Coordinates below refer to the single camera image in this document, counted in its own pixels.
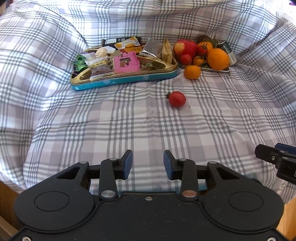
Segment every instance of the circular cap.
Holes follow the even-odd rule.
[[[188,198],[196,197],[196,195],[197,195],[196,191],[193,191],[193,190],[185,190],[182,192],[182,196],[188,197]]]
[[[153,199],[153,197],[150,197],[150,196],[145,197],[146,201],[152,201],[152,199]]]
[[[278,194],[247,178],[217,183],[205,195],[203,207],[215,222],[243,232],[275,227],[284,210]]]
[[[27,236],[22,237],[22,241],[31,241],[31,239]]]
[[[229,204],[239,210],[244,212],[255,211],[263,205],[262,198],[251,192],[236,192],[230,195]]]
[[[68,195],[62,192],[45,192],[35,199],[37,208],[43,211],[54,212],[66,207],[69,203]]]
[[[115,192],[112,190],[105,190],[101,192],[101,196],[104,198],[111,198],[115,196]]]
[[[14,204],[22,223],[43,232],[69,229],[88,217],[93,208],[90,192],[64,179],[37,184],[21,193]]]

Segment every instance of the snack package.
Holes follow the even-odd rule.
[[[161,50],[161,60],[169,64],[172,64],[173,53],[172,53],[170,42],[168,41],[167,37],[165,37],[165,40],[163,42],[163,48]]]
[[[121,37],[121,38],[111,38],[111,39],[103,39],[102,40],[102,47],[104,46],[110,46],[113,48],[116,48],[114,44],[122,42],[124,40],[130,39],[131,37]],[[141,44],[142,38],[141,37],[136,37],[138,42]]]
[[[94,57],[85,59],[84,61],[87,64],[87,66],[91,68],[95,63],[101,62],[103,60],[108,61],[108,55],[107,54],[95,55]]]
[[[160,59],[161,50],[163,48],[163,43],[159,42],[153,38],[148,39],[147,43],[139,55],[153,57]]]
[[[112,53],[114,53],[115,51],[116,51],[115,48],[112,48],[112,47],[110,47],[110,46],[105,46],[105,47],[101,47],[101,48],[99,48],[99,49],[96,51],[95,55],[102,55],[102,54],[107,54],[107,53],[112,54]]]
[[[126,39],[126,40],[116,43],[114,45],[118,50],[121,50],[121,49],[124,49],[127,45],[140,46],[140,43],[136,37],[131,37],[129,39]]]
[[[144,46],[145,46],[145,45],[142,45],[142,46],[136,46],[136,47],[131,47],[131,48],[129,48],[129,47],[125,47],[124,51],[125,51],[126,53],[128,53],[128,52],[132,52],[132,51],[134,51],[135,53],[140,53],[140,52],[143,50]]]
[[[80,55],[82,55],[83,57],[85,58],[91,58],[91,57],[94,57],[96,54],[94,52],[83,52],[83,53],[80,53]]]
[[[76,56],[76,59],[74,61],[74,70],[78,73],[84,71],[88,68],[87,64],[85,63],[86,57],[84,57],[82,54],[78,54]]]
[[[140,71],[140,62],[135,52],[122,53],[113,59],[114,72],[118,74]]]
[[[114,72],[108,66],[108,61],[107,60],[102,60],[100,62],[96,62],[91,67],[91,76],[90,76],[89,79],[93,80],[95,78],[104,77],[104,76],[112,75],[112,74],[114,74]]]

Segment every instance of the gray plaid fabric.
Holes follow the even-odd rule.
[[[256,159],[255,146],[296,146],[296,26],[272,0],[19,0],[0,18],[0,178],[19,190],[81,161],[132,149],[118,189],[175,191],[163,151],[197,164],[217,161],[257,178],[285,202],[295,185]],[[74,91],[75,55],[102,38],[198,34],[227,39],[239,64],[229,74]],[[165,93],[187,103],[169,106]],[[98,192],[94,180],[92,192]]]

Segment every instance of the red apple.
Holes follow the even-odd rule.
[[[189,54],[182,54],[180,57],[180,62],[182,65],[187,66],[191,64],[192,58]]]
[[[183,54],[189,54],[191,58],[196,56],[196,42],[190,40],[185,44]]]
[[[180,59],[180,56],[183,54],[183,51],[185,49],[185,44],[188,42],[188,40],[185,39],[179,39],[175,44],[174,44],[174,55],[177,60]]]

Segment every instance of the tomato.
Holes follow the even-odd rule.
[[[199,55],[199,56],[206,56],[207,55],[207,45],[204,44],[203,46],[197,46],[196,52],[197,52],[197,55]]]
[[[185,95],[179,91],[169,92],[166,94],[166,97],[170,105],[173,107],[181,107],[186,103]]]

